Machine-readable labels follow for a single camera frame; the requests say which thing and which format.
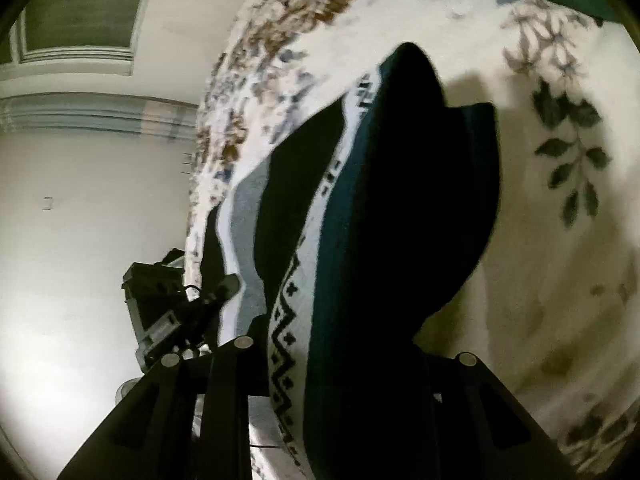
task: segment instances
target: wall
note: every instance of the wall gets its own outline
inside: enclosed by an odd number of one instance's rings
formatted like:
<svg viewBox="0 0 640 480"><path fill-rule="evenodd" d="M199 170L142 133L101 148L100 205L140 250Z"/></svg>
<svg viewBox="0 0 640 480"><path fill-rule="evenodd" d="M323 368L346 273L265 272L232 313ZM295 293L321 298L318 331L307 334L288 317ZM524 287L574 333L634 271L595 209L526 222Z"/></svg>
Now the wall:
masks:
<svg viewBox="0 0 640 480"><path fill-rule="evenodd" d="M0 82L0 98L43 92L102 92L197 104L244 0L148 0L133 75L45 74Z"/></svg>
<svg viewBox="0 0 640 480"><path fill-rule="evenodd" d="M40 480L57 476L117 387L141 375L122 275L183 247L192 149L153 136L0 132L0 426Z"/></svg>

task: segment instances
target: bedspread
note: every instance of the bedspread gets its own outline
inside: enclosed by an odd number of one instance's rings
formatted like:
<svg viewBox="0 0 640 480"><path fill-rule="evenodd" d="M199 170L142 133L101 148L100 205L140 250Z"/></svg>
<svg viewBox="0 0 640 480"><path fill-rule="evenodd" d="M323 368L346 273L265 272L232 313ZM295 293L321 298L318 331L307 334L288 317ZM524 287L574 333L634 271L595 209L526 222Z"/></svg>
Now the bedspread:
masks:
<svg viewBox="0 0 640 480"><path fill-rule="evenodd" d="M640 397L640 54L621 25L546 0L248 0L198 113L185 283L202 283L212 219L224 271L243 279L221 342L277 310L252 262L268 160L407 41L429 56L448 105L494 104L502 174L479 265L415 341L477 354L590 478L622 448ZM398 132L388 177L438 186L403 178L417 134ZM444 154L423 155L428 165ZM274 465L267 451L254 453L258 476L312 477L300 457Z"/></svg>

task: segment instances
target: round bolt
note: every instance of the round bolt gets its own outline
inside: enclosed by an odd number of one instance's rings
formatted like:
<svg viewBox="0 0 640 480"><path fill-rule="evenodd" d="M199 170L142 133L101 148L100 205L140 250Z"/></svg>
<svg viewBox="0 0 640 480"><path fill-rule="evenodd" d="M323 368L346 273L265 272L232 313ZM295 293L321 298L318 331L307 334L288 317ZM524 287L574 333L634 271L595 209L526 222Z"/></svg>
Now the round bolt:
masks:
<svg viewBox="0 0 640 480"><path fill-rule="evenodd" d="M247 335L241 335L240 337L237 337L236 340L234 341L234 346L241 350L246 350L252 344L254 344L254 340Z"/></svg>
<svg viewBox="0 0 640 480"><path fill-rule="evenodd" d="M460 361L465 366L471 367L476 366L478 358L475 355L470 354L469 352L464 352L458 356L458 361Z"/></svg>
<svg viewBox="0 0 640 480"><path fill-rule="evenodd" d="M162 359L160 359L160 362L162 366L171 368L180 362L180 356L178 354L165 354L162 356Z"/></svg>

